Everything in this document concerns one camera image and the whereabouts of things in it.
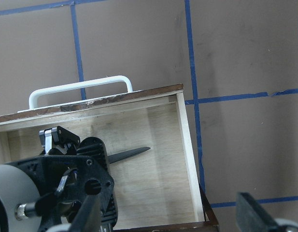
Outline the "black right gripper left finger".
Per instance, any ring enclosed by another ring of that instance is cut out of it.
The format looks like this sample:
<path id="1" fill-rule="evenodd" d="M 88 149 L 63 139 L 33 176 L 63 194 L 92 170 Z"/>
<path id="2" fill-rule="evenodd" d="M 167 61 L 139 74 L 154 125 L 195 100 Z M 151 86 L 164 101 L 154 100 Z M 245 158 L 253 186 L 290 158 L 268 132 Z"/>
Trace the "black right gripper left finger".
<path id="1" fill-rule="evenodd" d="M 87 195 L 72 223 L 57 224 L 47 232 L 98 232 L 101 224 L 100 195 Z"/>

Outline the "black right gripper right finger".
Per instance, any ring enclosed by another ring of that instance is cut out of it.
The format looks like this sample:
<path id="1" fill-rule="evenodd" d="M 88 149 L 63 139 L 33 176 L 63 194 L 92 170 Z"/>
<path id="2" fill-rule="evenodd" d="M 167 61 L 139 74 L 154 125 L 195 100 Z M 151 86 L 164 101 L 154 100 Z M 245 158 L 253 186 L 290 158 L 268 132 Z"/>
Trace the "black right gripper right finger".
<path id="1" fill-rule="evenodd" d="M 273 218 L 248 192 L 238 192 L 236 222 L 241 232 L 298 232 L 298 223 Z"/>

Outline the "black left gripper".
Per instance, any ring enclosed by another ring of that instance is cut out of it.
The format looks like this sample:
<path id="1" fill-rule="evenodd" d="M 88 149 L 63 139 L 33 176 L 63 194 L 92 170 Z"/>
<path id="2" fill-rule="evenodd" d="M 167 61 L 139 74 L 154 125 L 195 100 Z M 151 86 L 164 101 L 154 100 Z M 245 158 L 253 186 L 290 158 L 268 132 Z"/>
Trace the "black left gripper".
<path id="1" fill-rule="evenodd" d="M 38 231 L 57 224 L 72 223 L 87 195 L 100 195 L 100 213 L 107 210 L 114 180 L 91 156 L 77 155 L 83 141 L 63 127 L 40 132 L 44 151 L 10 162 L 35 185 L 39 196 L 19 202 L 17 220 L 41 219 Z"/>

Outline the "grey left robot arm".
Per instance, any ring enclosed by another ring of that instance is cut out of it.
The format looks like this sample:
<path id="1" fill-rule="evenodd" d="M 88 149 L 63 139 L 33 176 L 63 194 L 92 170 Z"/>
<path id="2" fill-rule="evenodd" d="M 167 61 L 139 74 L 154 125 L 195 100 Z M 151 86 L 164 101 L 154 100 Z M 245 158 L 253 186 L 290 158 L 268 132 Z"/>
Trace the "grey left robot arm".
<path id="1" fill-rule="evenodd" d="M 114 180 L 103 141 L 57 126 L 40 131 L 43 152 L 0 164 L 0 232 L 110 232 Z"/>

